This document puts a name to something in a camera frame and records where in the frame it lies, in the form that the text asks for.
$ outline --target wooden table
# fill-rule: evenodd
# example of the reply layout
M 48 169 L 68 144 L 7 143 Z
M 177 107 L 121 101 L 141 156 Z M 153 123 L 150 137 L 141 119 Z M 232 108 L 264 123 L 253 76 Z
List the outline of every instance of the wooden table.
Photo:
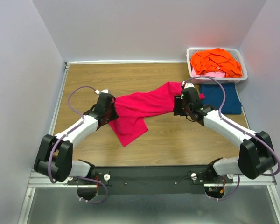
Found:
M 90 64 L 71 65 L 54 133 L 71 126 L 79 115 L 67 107 L 70 93 L 81 85 L 109 88 L 118 97 L 151 91 L 167 81 L 189 78 L 186 63 L 168 64 Z M 71 98 L 71 105 L 81 112 L 97 101 L 91 89 L 81 89 Z M 228 115 L 247 127 L 242 115 Z M 73 159 L 96 166 L 207 164 L 219 157 L 238 156 L 238 149 L 215 131 L 187 121 L 172 113 L 145 118 L 148 131 L 123 147 L 109 125 L 85 138 L 75 149 Z

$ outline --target plastic basket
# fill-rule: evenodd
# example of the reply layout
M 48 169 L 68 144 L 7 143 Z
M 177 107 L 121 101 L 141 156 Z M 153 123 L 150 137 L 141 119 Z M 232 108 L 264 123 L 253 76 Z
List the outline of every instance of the plastic basket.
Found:
M 188 69 L 189 69 L 189 73 L 190 73 L 191 77 L 193 77 L 192 66 L 190 63 L 192 55 L 194 55 L 196 52 L 201 52 L 201 51 L 206 51 L 206 50 L 211 50 L 211 49 L 214 49 L 214 48 L 188 48 L 187 49 L 187 63 L 188 63 Z M 247 69 L 245 67 L 245 64 L 244 64 L 244 61 L 243 61 L 243 58 L 242 58 L 240 52 L 238 50 L 232 49 L 232 48 L 222 48 L 222 49 L 229 52 L 233 56 L 233 58 L 239 62 L 239 64 L 241 65 L 241 68 L 242 68 L 243 76 L 241 78 L 215 78 L 215 79 L 219 83 L 237 83 L 239 81 L 246 80 L 248 78 Z M 193 79 L 192 83 L 193 84 L 216 84 L 213 80 L 203 78 L 203 76 L 198 79 Z

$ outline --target blue folded cloth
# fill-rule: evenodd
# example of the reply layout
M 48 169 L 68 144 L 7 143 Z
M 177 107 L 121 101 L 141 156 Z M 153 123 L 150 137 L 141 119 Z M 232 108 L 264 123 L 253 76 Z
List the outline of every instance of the blue folded cloth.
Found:
M 238 99 L 235 84 L 222 84 L 222 86 L 226 92 L 226 101 L 221 112 L 223 114 L 241 114 L 242 104 Z M 204 105 L 210 104 L 216 109 L 219 109 L 223 100 L 223 93 L 219 85 L 201 84 L 200 93 L 205 95 L 205 99 L 202 100 Z

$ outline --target pink cloth in basket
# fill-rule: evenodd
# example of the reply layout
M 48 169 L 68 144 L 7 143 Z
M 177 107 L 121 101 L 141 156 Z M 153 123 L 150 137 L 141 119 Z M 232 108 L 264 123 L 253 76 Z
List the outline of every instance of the pink cloth in basket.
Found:
M 211 71 L 211 72 L 207 72 L 204 75 L 198 75 L 195 72 L 195 69 L 192 68 L 192 76 L 193 77 L 197 77 L 197 76 L 210 76 L 213 78 L 224 78 L 225 77 L 225 72 L 223 71 Z

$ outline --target gray wall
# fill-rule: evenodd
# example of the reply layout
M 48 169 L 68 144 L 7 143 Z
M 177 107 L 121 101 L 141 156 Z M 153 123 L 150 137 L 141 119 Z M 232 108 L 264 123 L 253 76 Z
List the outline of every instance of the gray wall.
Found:
M 0 1 L 0 224 L 18 221 L 63 69 L 32 1 Z
M 186 60 L 190 46 L 238 48 L 266 0 L 33 0 L 62 57 Z
M 268 0 L 240 46 L 248 81 L 240 84 L 240 98 L 248 122 L 268 131 L 280 157 L 280 0 Z M 280 174 L 276 176 L 280 197 Z

